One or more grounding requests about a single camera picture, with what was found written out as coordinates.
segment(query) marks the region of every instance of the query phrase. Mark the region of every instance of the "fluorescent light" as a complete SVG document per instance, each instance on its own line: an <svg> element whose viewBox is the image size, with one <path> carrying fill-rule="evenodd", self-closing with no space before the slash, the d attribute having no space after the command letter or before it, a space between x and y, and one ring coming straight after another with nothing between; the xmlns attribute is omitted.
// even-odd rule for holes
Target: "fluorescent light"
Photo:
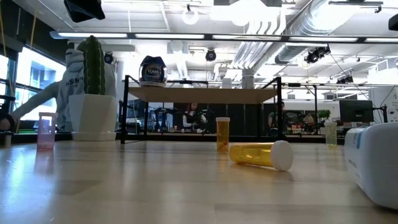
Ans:
<svg viewBox="0 0 398 224"><path fill-rule="evenodd" d="M97 38L127 38L127 34L122 33L79 33L79 32L61 32L58 33L60 37L79 37L79 38L87 38L91 35Z"/></svg>
<svg viewBox="0 0 398 224"><path fill-rule="evenodd" d="M286 46L294 47L327 47L327 44L316 44L316 43L286 43Z"/></svg>
<svg viewBox="0 0 398 224"><path fill-rule="evenodd" d="M269 35L213 35L213 39L216 40L273 40L278 41L281 37L278 36L269 36Z"/></svg>
<svg viewBox="0 0 398 224"><path fill-rule="evenodd" d="M356 37L290 37L292 41L304 41L304 42L356 42Z"/></svg>
<svg viewBox="0 0 398 224"><path fill-rule="evenodd" d="M138 39L204 39L203 34L136 34Z"/></svg>
<svg viewBox="0 0 398 224"><path fill-rule="evenodd" d="M389 38L389 37L385 37L385 38L367 38L365 40L365 42L397 42L398 43L398 38Z"/></svg>

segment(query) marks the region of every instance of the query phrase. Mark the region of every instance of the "plastic cup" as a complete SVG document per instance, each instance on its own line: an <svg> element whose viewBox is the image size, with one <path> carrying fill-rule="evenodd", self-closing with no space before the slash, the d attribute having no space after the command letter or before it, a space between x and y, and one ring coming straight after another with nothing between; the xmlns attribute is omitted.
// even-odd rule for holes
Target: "plastic cup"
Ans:
<svg viewBox="0 0 398 224"><path fill-rule="evenodd" d="M216 118L218 152L228 152L230 121L230 118Z"/></svg>
<svg viewBox="0 0 398 224"><path fill-rule="evenodd" d="M287 141L236 143L229 149L229 158L238 164L273 167L287 171L293 164L293 150Z"/></svg>
<svg viewBox="0 0 398 224"><path fill-rule="evenodd" d="M325 138L328 147L337 147L337 123L325 123Z"/></svg>
<svg viewBox="0 0 398 224"><path fill-rule="evenodd" d="M39 130L37 132L37 150L53 150L55 142L56 113L39 113Z"/></svg>

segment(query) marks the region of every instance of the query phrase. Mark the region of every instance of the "person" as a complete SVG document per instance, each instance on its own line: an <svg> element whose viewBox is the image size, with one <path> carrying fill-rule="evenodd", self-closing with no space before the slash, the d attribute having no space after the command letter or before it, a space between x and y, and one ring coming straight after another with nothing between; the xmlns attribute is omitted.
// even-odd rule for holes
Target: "person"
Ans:
<svg viewBox="0 0 398 224"><path fill-rule="evenodd" d="M67 69L62 80L54 82L44 90L32 96L26 103L18 107L10 115L14 121L18 121L25 114L48 100L55 98L57 101L57 128L60 132L72 132L72 124L69 114L69 96L84 94L84 56L85 41L79 44L77 49L68 49L65 54ZM111 65L105 64L105 95L116 97L116 80ZM0 129L8 130L10 123L3 119L0 121Z"/></svg>
<svg viewBox="0 0 398 224"><path fill-rule="evenodd" d="M185 111L182 117L182 124L184 128L191 128L191 129L200 129L201 123L206 123L207 120L205 116L200 115L200 122L195 121L195 115L198 113L198 104L197 103L190 103L187 106L187 110Z"/></svg>
<svg viewBox="0 0 398 224"><path fill-rule="evenodd" d="M287 119L285 114L285 103L282 101L282 121L283 121L283 132L287 131ZM271 112L268 115L268 127L278 128L278 105L275 106L275 112Z"/></svg>

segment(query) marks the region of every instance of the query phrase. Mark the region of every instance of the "white ceiling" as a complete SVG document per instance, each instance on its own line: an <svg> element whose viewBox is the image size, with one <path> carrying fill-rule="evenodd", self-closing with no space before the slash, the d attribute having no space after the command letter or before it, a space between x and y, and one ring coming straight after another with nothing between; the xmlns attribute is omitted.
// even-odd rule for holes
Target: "white ceiling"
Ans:
<svg viewBox="0 0 398 224"><path fill-rule="evenodd" d="M34 13L35 0L14 0L30 13ZM95 19L79 24L72 22L69 18L63 0L39 0L38 18L45 21L49 26L59 31L97 31L97 32L181 32L181 33L243 33L244 28L234 25L231 21L212 21L208 15L213 5L212 0L201 0L201 3L192 3L191 7L200 10L199 20L195 25L187 25L182 21L181 14L185 9L183 4L165 4L165 18L162 15L159 4L143 4L135 1L133 4L109 2L114 0L103 0L103 10L106 19L97 21ZM287 20L292 18L308 0L296 0L296 6L288 9ZM388 19L398 14L398 0L384 0L384 7L378 14L374 8L361 9L352 16L345 24L337 28L332 35L388 35L398 36L398 32L389 31ZM133 44L137 51L143 55L166 55L166 41L144 41L144 40L107 40L107 44ZM232 60L238 51L239 42L188 42L189 45L212 47L217 49L218 58ZM369 60L371 56L398 55L397 45L330 45L331 52L343 69L350 68L359 63ZM213 70L215 63L206 63L203 56L198 54L190 57L187 62L188 69ZM356 62L356 56L367 56L361 62ZM167 62L168 68L174 68L174 62ZM283 72L291 77L329 77L340 73L338 66L333 61L322 60L308 70L301 66L286 67ZM358 72L357 75L366 74L366 70Z"/></svg>

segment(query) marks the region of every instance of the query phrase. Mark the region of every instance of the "potted plant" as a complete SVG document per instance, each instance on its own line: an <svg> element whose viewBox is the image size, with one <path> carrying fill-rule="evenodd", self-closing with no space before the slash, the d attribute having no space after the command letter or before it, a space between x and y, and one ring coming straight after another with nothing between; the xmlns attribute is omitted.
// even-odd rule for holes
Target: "potted plant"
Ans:
<svg viewBox="0 0 398 224"><path fill-rule="evenodd" d="M320 125L320 134L325 134L325 121L330 118L330 110L318 110L318 118Z"/></svg>
<svg viewBox="0 0 398 224"><path fill-rule="evenodd" d="M105 95L104 53L98 39L85 41L84 94L69 96L72 136L76 141L113 141L118 102Z"/></svg>

